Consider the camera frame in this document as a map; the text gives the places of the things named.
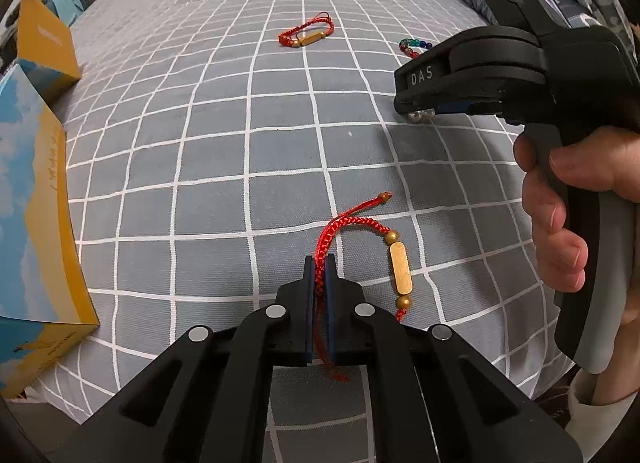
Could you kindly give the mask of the person's right hand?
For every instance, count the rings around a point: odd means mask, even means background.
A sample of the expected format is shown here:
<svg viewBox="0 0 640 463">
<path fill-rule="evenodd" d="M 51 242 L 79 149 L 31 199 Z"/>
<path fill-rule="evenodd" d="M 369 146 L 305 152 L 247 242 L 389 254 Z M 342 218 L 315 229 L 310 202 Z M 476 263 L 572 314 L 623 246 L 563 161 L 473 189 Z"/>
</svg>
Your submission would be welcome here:
<svg viewBox="0 0 640 463">
<path fill-rule="evenodd" d="M 524 211 L 532 221 L 540 279 L 552 290 L 576 293 L 591 278 L 591 254 L 602 253 L 592 229 L 602 224 L 599 194 L 639 203 L 639 135 L 605 126 L 581 142 L 549 151 L 543 168 L 526 134 L 514 144 L 525 172 Z M 613 405 L 639 391 L 639 262 L 628 279 L 627 301 L 608 368 L 594 379 L 590 405 Z"/>
</svg>

